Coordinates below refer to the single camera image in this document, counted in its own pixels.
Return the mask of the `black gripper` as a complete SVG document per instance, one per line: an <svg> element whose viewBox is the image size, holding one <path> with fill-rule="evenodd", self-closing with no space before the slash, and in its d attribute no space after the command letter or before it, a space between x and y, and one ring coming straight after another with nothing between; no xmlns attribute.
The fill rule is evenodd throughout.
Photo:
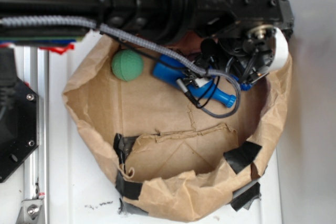
<svg viewBox="0 0 336 224"><path fill-rule="evenodd" d="M196 32L214 37L227 72L255 83L284 67L294 17L289 0L196 0Z"/></svg>

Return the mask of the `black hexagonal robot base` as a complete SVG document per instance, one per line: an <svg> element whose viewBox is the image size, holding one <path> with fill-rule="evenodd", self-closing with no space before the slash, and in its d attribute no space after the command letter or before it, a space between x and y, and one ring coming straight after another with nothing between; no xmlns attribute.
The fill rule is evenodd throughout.
<svg viewBox="0 0 336 224"><path fill-rule="evenodd" d="M14 50L1 48L1 183L37 148L37 101L17 75Z"/></svg>

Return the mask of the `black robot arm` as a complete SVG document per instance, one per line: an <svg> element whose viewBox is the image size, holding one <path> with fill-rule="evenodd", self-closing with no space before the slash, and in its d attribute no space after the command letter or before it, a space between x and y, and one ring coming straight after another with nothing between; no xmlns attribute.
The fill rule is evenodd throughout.
<svg viewBox="0 0 336 224"><path fill-rule="evenodd" d="M215 37L235 56L272 26L286 39L294 17L288 0L1 0L1 18L79 16L168 45L188 31Z"/></svg>

